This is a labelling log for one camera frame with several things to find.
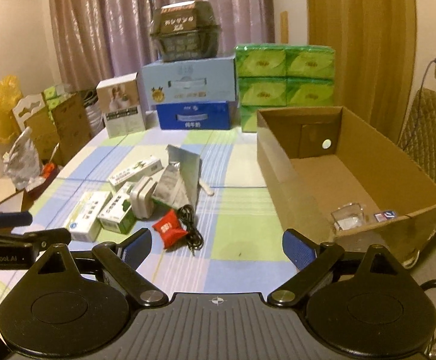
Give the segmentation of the large white green medicine box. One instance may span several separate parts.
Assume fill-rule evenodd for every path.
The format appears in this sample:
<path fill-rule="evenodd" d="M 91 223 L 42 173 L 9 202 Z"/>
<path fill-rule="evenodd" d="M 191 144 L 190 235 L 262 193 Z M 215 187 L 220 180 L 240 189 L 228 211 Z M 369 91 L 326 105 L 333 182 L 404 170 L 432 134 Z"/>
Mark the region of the large white green medicine box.
<path fill-rule="evenodd" d="M 86 192 L 68 215 L 64 227 L 73 241 L 95 242 L 101 230 L 98 215 L 112 197 L 110 191 Z"/>

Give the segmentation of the clear packaged white square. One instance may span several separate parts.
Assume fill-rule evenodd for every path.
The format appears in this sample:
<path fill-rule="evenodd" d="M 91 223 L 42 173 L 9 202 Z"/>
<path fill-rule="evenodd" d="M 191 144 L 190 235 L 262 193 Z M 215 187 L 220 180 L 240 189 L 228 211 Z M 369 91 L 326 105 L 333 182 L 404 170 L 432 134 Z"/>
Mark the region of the clear packaged white square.
<path fill-rule="evenodd" d="M 333 225 L 338 232 L 365 225 L 363 207 L 356 202 L 348 203 L 331 213 Z"/>

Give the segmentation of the red snack packet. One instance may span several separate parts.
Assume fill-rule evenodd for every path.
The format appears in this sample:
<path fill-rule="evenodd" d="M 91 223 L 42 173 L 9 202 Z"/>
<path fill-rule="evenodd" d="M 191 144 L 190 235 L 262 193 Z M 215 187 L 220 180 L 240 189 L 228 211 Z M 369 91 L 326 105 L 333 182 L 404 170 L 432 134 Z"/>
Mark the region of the red snack packet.
<path fill-rule="evenodd" d="M 180 219 L 174 210 L 168 211 L 152 228 L 161 237 L 165 250 L 171 248 L 188 235 L 188 232 L 182 228 Z"/>

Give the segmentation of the white square night light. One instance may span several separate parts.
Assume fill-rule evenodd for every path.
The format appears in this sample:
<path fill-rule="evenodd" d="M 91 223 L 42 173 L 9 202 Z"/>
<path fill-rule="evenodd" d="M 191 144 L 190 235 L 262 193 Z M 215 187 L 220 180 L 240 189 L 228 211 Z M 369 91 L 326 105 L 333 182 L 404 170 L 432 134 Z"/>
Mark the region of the white square night light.
<path fill-rule="evenodd" d="M 149 219 L 154 213 L 154 201 L 152 195 L 157 182 L 150 176 L 143 176 L 134 183 L 129 192 L 132 212 L 138 219 Z"/>

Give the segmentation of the blue white small packet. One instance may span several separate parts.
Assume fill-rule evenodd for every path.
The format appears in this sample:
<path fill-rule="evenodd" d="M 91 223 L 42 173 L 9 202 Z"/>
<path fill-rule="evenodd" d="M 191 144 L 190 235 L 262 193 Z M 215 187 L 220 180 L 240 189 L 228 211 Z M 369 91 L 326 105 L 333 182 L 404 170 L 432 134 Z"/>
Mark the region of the blue white small packet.
<path fill-rule="evenodd" d="M 373 216 L 378 223 L 392 220 L 398 217 L 395 211 L 381 211 L 375 213 Z"/>

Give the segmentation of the silver foil pouch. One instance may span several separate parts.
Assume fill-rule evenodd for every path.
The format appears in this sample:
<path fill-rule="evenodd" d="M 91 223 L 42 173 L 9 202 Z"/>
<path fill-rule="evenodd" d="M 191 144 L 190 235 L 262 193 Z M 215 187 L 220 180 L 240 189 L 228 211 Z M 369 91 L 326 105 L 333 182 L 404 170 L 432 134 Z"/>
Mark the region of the silver foil pouch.
<path fill-rule="evenodd" d="M 202 160 L 198 154 L 167 146 L 168 164 L 152 193 L 155 203 L 178 210 L 190 205 L 196 208 L 199 191 L 213 196 L 214 190 L 201 178 Z"/>

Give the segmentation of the brown cardboard box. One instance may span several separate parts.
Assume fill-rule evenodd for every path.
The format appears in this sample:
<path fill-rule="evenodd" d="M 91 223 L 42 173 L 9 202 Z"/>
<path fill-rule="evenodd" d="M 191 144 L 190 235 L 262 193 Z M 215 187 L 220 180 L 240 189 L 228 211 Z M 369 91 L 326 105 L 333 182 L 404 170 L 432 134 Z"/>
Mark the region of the brown cardboard box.
<path fill-rule="evenodd" d="M 257 113 L 257 159 L 282 228 L 346 250 L 384 245 L 404 267 L 436 234 L 436 184 L 394 142 L 340 106 Z M 364 209 L 365 225 L 338 232 L 331 213 Z M 395 211 L 378 223 L 374 214 Z"/>

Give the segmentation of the long white ointment box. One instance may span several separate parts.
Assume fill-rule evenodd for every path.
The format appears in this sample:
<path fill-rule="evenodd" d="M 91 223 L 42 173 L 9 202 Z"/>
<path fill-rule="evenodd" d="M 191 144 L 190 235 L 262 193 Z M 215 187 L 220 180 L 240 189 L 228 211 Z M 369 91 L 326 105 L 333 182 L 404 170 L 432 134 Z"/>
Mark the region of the long white ointment box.
<path fill-rule="evenodd" d="M 144 176 L 152 176 L 163 169 L 160 158 L 150 156 L 108 177 L 111 188 L 117 192 L 126 182 L 138 182 Z"/>

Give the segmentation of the brown cardboard boxes left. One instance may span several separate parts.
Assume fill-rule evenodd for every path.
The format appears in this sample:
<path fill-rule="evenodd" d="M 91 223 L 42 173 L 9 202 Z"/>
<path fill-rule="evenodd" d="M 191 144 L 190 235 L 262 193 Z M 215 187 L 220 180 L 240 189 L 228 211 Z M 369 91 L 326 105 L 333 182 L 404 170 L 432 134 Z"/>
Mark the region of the brown cardboard boxes left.
<path fill-rule="evenodd" d="M 32 129 L 31 138 L 44 162 L 64 166 L 92 138 L 82 94 L 67 94 L 50 106 L 43 94 L 29 95 L 12 109 L 21 128 Z"/>

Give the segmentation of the white product box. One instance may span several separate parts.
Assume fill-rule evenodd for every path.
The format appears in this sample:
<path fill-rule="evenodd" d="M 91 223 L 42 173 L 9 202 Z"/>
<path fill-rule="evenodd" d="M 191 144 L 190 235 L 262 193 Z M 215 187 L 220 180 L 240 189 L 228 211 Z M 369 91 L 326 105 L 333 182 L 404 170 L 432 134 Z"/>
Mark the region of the white product box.
<path fill-rule="evenodd" d="M 109 138 L 146 130 L 137 72 L 102 80 L 96 91 Z"/>

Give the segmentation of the dark blue milk carton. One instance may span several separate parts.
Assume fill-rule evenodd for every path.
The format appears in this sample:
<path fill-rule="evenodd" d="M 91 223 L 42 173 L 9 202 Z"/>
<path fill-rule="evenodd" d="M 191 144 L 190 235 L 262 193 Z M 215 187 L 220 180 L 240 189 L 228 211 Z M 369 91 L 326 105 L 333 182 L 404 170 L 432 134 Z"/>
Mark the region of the dark blue milk carton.
<path fill-rule="evenodd" d="M 234 102 L 177 102 L 156 106 L 162 130 L 229 130 Z"/>

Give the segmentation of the green tissue pack stack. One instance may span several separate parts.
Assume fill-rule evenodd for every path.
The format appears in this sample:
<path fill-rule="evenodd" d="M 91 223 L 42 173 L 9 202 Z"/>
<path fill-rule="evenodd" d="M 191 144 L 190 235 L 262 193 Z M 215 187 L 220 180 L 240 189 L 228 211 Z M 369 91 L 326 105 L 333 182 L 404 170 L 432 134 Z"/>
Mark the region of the green tissue pack stack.
<path fill-rule="evenodd" d="M 257 112 L 334 104 L 335 50 L 328 46 L 241 44 L 235 48 L 242 131 L 257 131 Z"/>

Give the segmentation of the light blue milk carton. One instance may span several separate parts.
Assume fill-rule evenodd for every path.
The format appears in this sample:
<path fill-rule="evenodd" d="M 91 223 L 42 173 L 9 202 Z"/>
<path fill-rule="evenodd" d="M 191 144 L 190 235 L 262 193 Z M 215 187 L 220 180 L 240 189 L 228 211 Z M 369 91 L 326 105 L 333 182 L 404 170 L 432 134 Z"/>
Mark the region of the light blue milk carton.
<path fill-rule="evenodd" d="M 156 107 L 181 102 L 234 102 L 232 55 L 176 62 L 157 61 L 141 71 L 147 102 Z"/>

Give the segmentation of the pink curtain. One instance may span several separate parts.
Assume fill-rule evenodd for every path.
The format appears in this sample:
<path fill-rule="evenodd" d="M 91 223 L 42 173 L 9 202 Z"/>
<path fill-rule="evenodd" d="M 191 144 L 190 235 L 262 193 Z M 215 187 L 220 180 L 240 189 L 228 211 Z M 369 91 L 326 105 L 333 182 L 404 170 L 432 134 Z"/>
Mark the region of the pink curtain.
<path fill-rule="evenodd" d="M 272 0 L 49 0 L 62 81 L 90 89 L 153 62 L 160 53 L 151 35 L 162 31 L 155 13 L 188 1 L 211 4 L 221 53 L 275 38 Z"/>

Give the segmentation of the wooden door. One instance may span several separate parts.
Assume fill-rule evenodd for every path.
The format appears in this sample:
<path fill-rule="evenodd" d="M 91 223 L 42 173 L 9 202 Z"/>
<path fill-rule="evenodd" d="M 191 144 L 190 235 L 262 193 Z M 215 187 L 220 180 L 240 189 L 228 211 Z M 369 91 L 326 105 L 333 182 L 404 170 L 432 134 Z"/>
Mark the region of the wooden door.
<path fill-rule="evenodd" d="M 416 59 L 416 0 L 307 0 L 308 41 L 335 51 L 334 102 L 396 142 Z"/>

